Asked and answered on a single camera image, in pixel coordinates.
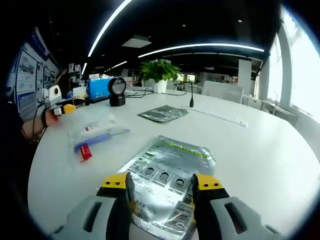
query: microphone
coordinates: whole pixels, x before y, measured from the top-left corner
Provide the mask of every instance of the microphone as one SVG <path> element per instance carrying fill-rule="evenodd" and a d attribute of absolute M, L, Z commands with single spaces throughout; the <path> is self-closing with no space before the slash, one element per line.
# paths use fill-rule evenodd
<path fill-rule="evenodd" d="M 193 108 L 194 107 L 194 89 L 193 89 L 193 86 L 192 86 L 192 82 L 187 81 L 187 83 L 191 84 L 191 99 L 190 99 L 189 107 Z"/>
<path fill-rule="evenodd" d="M 180 83 L 174 84 L 174 85 L 178 86 L 178 85 L 184 85 L 184 84 L 187 84 L 187 83 L 191 84 L 191 99 L 190 99 L 189 107 L 193 108 L 194 107 L 194 88 L 193 88 L 192 82 L 191 81 L 185 81 L 185 82 L 180 82 Z"/>

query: white flower pot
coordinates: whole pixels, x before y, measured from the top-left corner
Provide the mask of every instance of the white flower pot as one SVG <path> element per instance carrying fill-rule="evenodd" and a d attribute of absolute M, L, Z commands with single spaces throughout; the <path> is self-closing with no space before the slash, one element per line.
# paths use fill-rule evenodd
<path fill-rule="evenodd" d="M 168 80 L 160 80 L 159 82 L 155 82 L 154 79 L 149 79 L 144 82 L 144 87 L 151 87 L 151 89 L 158 94 L 163 94 L 166 92 Z"/>

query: person's arm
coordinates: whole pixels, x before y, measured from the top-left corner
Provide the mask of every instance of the person's arm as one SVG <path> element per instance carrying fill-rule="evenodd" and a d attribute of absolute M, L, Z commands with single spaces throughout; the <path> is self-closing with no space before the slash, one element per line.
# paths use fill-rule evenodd
<path fill-rule="evenodd" d="M 56 116 L 52 110 L 45 110 L 45 124 L 50 126 L 58 122 L 59 117 Z M 25 139 L 32 141 L 34 136 L 41 133 L 41 131 L 45 128 L 45 125 L 42 121 L 42 117 L 38 116 L 34 120 L 26 121 L 23 123 L 21 131 L 24 135 Z"/>
<path fill-rule="evenodd" d="M 62 73 L 56 78 L 55 84 L 58 84 L 58 82 L 60 81 L 61 76 L 62 76 L 62 75 L 65 75 L 66 72 L 67 72 L 67 69 L 64 69 L 64 70 L 62 71 Z"/>

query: red label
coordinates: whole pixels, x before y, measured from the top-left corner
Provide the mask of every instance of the red label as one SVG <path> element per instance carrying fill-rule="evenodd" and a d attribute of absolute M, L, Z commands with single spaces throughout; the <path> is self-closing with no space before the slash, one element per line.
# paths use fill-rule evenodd
<path fill-rule="evenodd" d="M 81 151 L 81 154 L 82 154 L 82 157 L 83 157 L 83 161 L 81 161 L 81 162 L 87 161 L 89 158 L 92 157 L 92 154 L 90 152 L 88 144 L 85 144 L 85 145 L 81 146 L 80 147 L 80 151 Z"/>

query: round white table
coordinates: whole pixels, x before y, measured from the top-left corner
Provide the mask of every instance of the round white table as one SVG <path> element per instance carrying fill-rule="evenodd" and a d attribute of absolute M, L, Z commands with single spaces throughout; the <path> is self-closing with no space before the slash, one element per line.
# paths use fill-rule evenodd
<path fill-rule="evenodd" d="M 181 94 L 181 91 L 170 91 Z M 290 234 L 309 213 L 319 189 L 320 165 L 302 136 L 285 120 L 231 101 L 194 94 L 194 109 L 167 123 L 137 114 L 163 105 L 189 105 L 191 94 L 151 94 L 127 98 L 110 107 L 102 101 L 62 116 L 50 126 L 36 150 L 28 182 L 28 206 L 35 221 L 50 233 L 88 195 L 95 195 L 104 176 L 117 172 L 151 140 L 163 135 L 206 147 L 216 160 L 214 175 L 230 196 L 256 210 L 263 224 Z M 248 126 L 217 118 L 240 119 Z M 112 113 L 130 130 L 94 149 L 86 164 L 75 162 L 68 132 Z M 131 239 L 157 239 L 131 224 Z M 197 232 L 192 239 L 198 239 Z"/>

